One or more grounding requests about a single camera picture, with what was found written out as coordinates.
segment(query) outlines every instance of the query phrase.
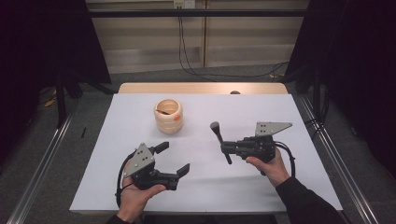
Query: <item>cream-colored jar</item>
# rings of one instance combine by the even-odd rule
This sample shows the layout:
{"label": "cream-colored jar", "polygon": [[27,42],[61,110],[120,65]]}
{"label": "cream-colored jar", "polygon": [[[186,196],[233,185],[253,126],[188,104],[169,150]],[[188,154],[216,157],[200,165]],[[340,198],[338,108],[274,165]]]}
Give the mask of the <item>cream-colored jar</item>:
{"label": "cream-colored jar", "polygon": [[183,126],[183,107],[173,99],[160,101],[154,106],[158,129],[163,133],[176,133]]}

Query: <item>person's left hand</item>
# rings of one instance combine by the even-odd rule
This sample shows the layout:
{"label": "person's left hand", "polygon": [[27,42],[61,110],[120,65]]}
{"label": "person's left hand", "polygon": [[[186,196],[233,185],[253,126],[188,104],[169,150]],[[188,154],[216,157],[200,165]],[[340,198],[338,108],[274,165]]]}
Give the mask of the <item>person's left hand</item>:
{"label": "person's left hand", "polygon": [[117,216],[123,221],[130,223],[134,222],[142,214],[150,198],[166,190],[164,185],[155,185],[149,189],[141,190],[133,185],[133,180],[130,176],[122,179],[122,187],[124,188],[125,186],[128,187],[121,193],[120,211]]}

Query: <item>person's right hand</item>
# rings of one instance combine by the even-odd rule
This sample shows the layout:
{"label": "person's right hand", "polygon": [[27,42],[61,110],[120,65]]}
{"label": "person's right hand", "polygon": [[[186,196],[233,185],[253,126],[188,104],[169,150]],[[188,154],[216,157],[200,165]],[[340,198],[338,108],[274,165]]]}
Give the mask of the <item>person's right hand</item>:
{"label": "person's right hand", "polygon": [[258,170],[264,171],[274,187],[290,178],[278,148],[276,149],[276,156],[268,163],[256,157],[247,157],[246,162],[254,165]]}

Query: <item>horizontal black bar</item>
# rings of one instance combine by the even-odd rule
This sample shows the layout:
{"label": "horizontal black bar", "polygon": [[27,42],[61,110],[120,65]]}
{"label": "horizontal black bar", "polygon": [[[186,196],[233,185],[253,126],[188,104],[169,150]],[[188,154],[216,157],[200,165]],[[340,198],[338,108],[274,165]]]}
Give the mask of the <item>horizontal black bar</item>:
{"label": "horizontal black bar", "polygon": [[151,9],[102,10],[91,9],[92,18],[125,17],[303,17],[304,9]]}

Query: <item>human hand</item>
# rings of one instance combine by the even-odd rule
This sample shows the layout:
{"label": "human hand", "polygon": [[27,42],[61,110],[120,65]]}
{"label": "human hand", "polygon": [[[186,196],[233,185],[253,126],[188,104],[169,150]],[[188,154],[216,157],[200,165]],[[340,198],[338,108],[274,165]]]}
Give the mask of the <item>human hand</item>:
{"label": "human hand", "polygon": [[128,187],[121,193],[120,211],[117,213],[120,219],[130,223],[142,214],[150,198],[166,190],[164,185],[154,185],[149,189],[141,190],[133,183],[134,181],[130,176],[122,179],[122,187]]}
{"label": "human hand", "polygon": [[276,156],[267,163],[256,157],[247,157],[246,162],[254,165],[258,170],[264,171],[274,187],[277,187],[290,177],[278,148],[276,149]]}

